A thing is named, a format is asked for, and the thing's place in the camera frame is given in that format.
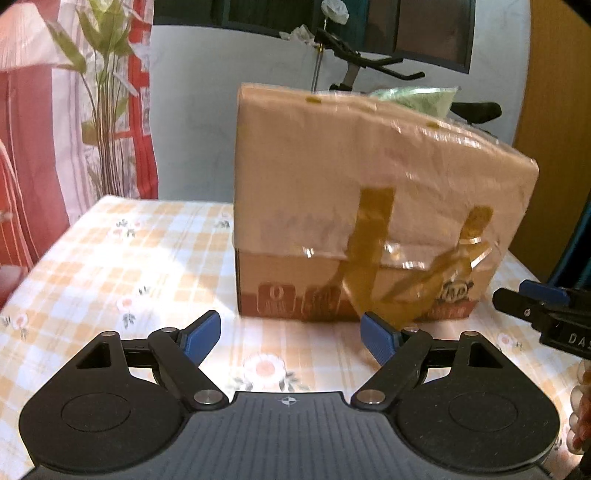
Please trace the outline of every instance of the hand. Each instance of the hand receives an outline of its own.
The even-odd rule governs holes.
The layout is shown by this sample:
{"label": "hand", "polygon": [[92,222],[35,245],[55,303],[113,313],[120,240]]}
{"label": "hand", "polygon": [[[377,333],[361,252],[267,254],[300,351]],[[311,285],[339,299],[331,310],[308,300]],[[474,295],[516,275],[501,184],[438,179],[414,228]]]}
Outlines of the hand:
{"label": "hand", "polygon": [[579,385],[570,394],[573,414],[566,445],[571,453],[581,454],[591,444],[591,361],[581,360],[577,380]]}

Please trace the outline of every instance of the wooden door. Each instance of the wooden door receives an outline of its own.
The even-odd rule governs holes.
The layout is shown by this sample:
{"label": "wooden door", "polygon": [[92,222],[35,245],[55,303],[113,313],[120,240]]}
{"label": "wooden door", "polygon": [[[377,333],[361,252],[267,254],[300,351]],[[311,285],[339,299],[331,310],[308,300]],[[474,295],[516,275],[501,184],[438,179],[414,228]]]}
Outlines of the wooden door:
{"label": "wooden door", "polygon": [[510,250],[544,281],[591,188],[591,27],[562,0],[530,3],[530,65],[514,145],[536,159],[540,178]]}

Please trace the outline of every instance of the crosshair mark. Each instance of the crosshair mark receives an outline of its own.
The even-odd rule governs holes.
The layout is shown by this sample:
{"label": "crosshair mark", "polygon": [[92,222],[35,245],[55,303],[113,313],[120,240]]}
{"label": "crosshair mark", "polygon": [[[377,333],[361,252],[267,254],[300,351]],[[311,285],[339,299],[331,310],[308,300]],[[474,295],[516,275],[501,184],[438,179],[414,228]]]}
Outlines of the crosshair mark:
{"label": "crosshair mark", "polygon": [[294,403],[297,403],[297,400],[294,397],[283,397],[280,402],[291,407]]}

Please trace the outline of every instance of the bike seat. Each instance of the bike seat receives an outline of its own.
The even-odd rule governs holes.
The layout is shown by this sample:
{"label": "bike seat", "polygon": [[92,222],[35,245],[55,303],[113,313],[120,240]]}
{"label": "bike seat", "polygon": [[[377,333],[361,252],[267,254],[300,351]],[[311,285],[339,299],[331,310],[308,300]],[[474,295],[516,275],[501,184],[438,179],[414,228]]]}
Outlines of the bike seat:
{"label": "bike seat", "polygon": [[485,124],[503,113],[496,102],[453,102],[450,110],[469,124]]}

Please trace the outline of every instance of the checkered tablecloth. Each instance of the checkered tablecloth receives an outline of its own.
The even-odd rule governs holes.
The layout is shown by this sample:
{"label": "checkered tablecloth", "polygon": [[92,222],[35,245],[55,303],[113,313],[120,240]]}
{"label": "checkered tablecloth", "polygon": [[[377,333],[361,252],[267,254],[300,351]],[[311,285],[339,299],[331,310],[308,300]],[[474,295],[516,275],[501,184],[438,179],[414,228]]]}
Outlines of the checkered tablecloth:
{"label": "checkered tablecloth", "polygon": [[[217,310],[222,337],[201,368],[230,398],[236,390],[342,390],[350,398],[376,371],[357,323],[239,317],[232,227],[227,204],[104,197],[52,247],[0,313],[1,479],[32,467],[17,429],[25,402],[104,330],[145,338]],[[579,361],[541,346],[538,333],[490,303],[496,288],[525,278],[508,254],[470,318],[421,328],[449,339],[482,332],[552,398],[563,428],[547,467],[563,478],[577,460],[564,444]]]}

